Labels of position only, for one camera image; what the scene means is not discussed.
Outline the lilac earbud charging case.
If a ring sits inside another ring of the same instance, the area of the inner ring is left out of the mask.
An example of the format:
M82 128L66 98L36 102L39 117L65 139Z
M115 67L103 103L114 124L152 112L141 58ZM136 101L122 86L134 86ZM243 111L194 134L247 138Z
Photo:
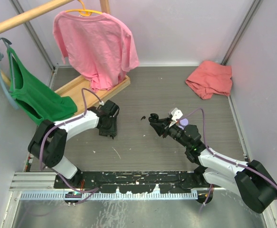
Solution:
M180 126L185 127L185 126L187 126L189 124L189 120L186 119L186 118L185 119L181 119L179 121L179 124L180 124Z

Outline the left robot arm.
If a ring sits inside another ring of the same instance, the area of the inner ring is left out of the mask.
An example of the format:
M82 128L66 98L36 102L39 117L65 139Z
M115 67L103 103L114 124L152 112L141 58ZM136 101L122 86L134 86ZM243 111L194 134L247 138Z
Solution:
M29 143L28 152L61 174L70 188L77 188L81 184L81 171L65 157L66 142L77 134L95 128L100 136L116 137L119 110L116 103L108 100L63 121L44 120Z

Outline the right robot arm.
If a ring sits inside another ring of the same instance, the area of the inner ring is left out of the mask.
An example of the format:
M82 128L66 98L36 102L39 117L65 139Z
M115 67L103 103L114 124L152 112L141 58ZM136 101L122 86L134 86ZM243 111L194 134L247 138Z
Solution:
M187 159L198 165L194 176L198 186L223 187L259 214L277 200L277 184L260 162L238 161L214 151L202 142L197 126L178 126L172 116L160 119L151 114L148 121L159 136L169 136L185 147Z

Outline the wooden clothes rack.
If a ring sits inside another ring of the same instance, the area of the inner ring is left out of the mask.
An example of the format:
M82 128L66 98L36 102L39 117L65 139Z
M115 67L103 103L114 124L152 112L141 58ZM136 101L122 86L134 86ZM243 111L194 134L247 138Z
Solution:
M32 19L35 19L41 15L44 15L50 11L53 11L61 6L64 6L71 1L69 0L51 0L43 5L32 8L28 11L20 13L10 19L7 19L3 22L0 22L0 34L13 29L19 25L22 25L26 22L29 22ZM56 93L59 95L67 95L70 96L73 101L77 105L77 113L79 114L83 112L86 108L84 107L84 101L86 101L87 106L94 106L99 104L99 100L107 101L112 98L131 83L130 78L128 76L125 79L112 88L109 91L99 90L96 95L92 93L87 93L83 91L84 88L90 87L90 82L85 80L83 76L78 76L69 83L65 84L61 88L56 90Z

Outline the salmon folded cloth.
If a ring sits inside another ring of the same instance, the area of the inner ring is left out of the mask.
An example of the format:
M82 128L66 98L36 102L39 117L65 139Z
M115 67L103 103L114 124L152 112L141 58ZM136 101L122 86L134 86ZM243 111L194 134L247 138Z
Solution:
M231 66L203 61L185 80L186 85L201 99L211 99L214 94L230 96L232 88Z

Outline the green tank top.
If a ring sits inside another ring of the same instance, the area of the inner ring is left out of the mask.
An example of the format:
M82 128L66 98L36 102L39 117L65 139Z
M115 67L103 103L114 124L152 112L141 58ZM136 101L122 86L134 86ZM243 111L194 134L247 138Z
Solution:
M10 62L10 95L37 125L44 120L52 122L72 117L77 105L71 97L61 97L32 75L12 48L7 49Z

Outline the pink t-shirt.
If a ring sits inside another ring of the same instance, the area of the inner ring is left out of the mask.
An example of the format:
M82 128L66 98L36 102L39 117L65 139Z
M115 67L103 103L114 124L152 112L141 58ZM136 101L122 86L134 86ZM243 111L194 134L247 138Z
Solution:
M109 14L81 17L63 11L54 19L53 35L63 61L94 91L112 89L140 64L132 32Z

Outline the orange clothes hanger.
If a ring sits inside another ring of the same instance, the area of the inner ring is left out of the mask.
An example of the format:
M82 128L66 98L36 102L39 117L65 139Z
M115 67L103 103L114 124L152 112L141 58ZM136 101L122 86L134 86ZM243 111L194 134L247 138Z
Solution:
M81 16L85 16L85 17L89 17L92 14L102 14L102 12L97 10L86 9L84 2L82 0L77 0L77 1L82 5L81 9L69 9L69 10L66 10L65 12L67 13L78 12Z

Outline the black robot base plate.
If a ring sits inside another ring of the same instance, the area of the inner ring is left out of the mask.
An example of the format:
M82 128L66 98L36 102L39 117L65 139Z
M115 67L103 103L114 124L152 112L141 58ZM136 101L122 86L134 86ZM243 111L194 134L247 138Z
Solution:
M99 188L101 193L118 190L122 194L151 193L156 187L161 194L190 193L193 188L210 186L190 171L84 171L69 184L85 190Z

